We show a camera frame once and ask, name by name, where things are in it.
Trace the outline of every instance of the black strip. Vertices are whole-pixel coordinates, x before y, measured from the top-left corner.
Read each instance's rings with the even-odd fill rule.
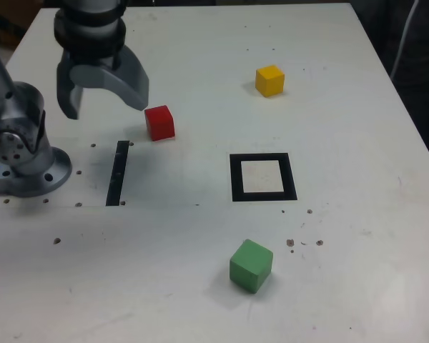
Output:
[[[116,155],[114,156],[112,177],[109,180],[106,206],[119,206],[128,153],[129,141],[118,141]]]
[[[243,189],[242,161],[278,161],[280,165],[283,192],[245,193]],[[231,154],[230,179],[234,202],[273,202],[297,200],[291,164],[286,153],[278,154]]]
[[[79,11],[66,4],[64,4],[63,9],[65,16],[74,23],[83,26],[100,27],[111,24],[121,18],[126,11],[127,1],[128,0],[121,0],[121,3],[115,9],[100,13]]]

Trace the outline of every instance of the white tabletop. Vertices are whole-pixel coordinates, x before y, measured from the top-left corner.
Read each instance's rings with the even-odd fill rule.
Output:
[[[149,107],[174,117],[161,142],[105,90],[62,114],[54,14],[8,70],[82,174],[0,197],[0,343],[429,343],[429,153],[349,4],[128,9]],[[285,93],[266,99],[270,64]],[[126,206],[105,207],[122,139]],[[229,155],[269,152],[289,154],[298,200],[232,202]],[[274,252],[256,295],[228,277],[244,239]]]

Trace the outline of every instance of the black square frame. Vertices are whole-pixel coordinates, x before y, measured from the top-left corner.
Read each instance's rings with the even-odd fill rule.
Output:
[[[283,192],[245,193],[243,189],[243,161],[278,161],[280,165]],[[232,200],[234,202],[276,202],[297,200],[291,163],[287,153],[272,154],[230,154],[230,179],[232,183]]]

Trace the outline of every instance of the wooden block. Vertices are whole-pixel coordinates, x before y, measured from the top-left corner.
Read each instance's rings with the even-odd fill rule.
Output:
[[[145,109],[144,115],[152,141],[174,137],[173,117],[167,106]]]
[[[256,89],[263,96],[272,96],[283,92],[285,75],[277,66],[266,66],[256,71]]]
[[[230,259],[230,279],[256,293],[272,271],[273,253],[246,239]]]

